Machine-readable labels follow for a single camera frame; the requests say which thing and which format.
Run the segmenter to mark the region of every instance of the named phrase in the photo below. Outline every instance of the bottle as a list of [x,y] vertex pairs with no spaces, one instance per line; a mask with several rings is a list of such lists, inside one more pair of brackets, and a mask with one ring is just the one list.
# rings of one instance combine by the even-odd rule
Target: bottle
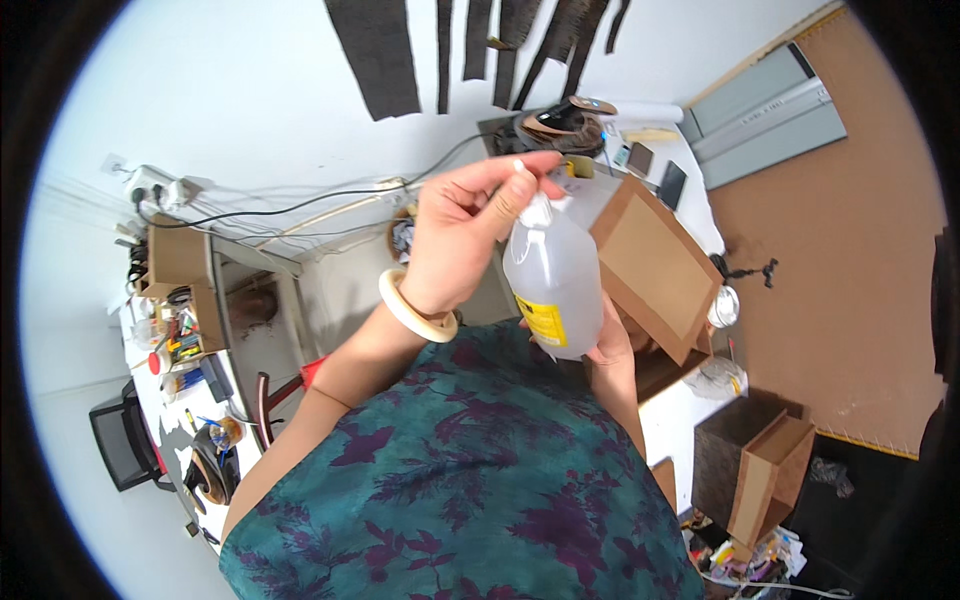
[[514,222],[503,271],[530,332],[554,360],[582,360],[603,325],[597,247],[543,192]]

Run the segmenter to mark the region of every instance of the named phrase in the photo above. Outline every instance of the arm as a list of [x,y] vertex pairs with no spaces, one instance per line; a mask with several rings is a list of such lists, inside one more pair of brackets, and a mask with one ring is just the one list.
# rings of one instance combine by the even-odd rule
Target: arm
[[[451,171],[420,192],[420,216],[410,267],[400,283],[404,299],[427,319],[442,317],[470,297],[501,237],[538,187],[551,198],[564,192],[544,174],[560,154],[528,153],[524,169],[509,156]],[[499,186],[492,199],[490,194]],[[360,329],[324,361],[300,408],[230,501],[221,540],[351,408],[389,388],[410,366],[426,340],[407,329],[381,302]]]
[[612,300],[604,292],[603,326],[596,348],[587,353],[592,362],[590,388],[597,402],[627,430],[636,451],[647,460],[647,449],[636,403],[634,351]]

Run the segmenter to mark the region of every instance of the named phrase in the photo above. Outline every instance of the bangle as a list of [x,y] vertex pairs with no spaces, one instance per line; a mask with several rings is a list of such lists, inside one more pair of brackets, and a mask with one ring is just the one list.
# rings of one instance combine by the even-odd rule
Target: bangle
[[398,321],[404,324],[421,338],[431,342],[445,344],[457,335],[457,318],[453,316],[453,311],[446,313],[440,325],[434,325],[420,316],[407,300],[400,295],[396,285],[403,280],[404,272],[400,269],[387,269],[380,274],[380,280],[377,286],[380,288],[380,296],[383,303],[387,305],[390,312]]

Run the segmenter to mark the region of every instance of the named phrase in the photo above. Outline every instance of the white bottle cap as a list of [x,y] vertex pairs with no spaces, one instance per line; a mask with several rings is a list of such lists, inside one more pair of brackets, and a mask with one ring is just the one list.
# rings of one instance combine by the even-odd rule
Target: white bottle cap
[[553,222],[553,208],[550,199],[542,191],[534,194],[530,205],[523,209],[517,217],[520,224],[527,228],[546,228]]

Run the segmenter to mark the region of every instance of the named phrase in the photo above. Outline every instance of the pen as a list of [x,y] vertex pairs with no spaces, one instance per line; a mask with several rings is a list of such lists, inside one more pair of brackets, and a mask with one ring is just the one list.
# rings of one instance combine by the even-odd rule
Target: pen
[[193,428],[193,432],[197,433],[197,423],[193,422],[193,413],[190,412],[189,408],[184,408],[183,412],[186,413],[186,419],[190,421],[190,426]]

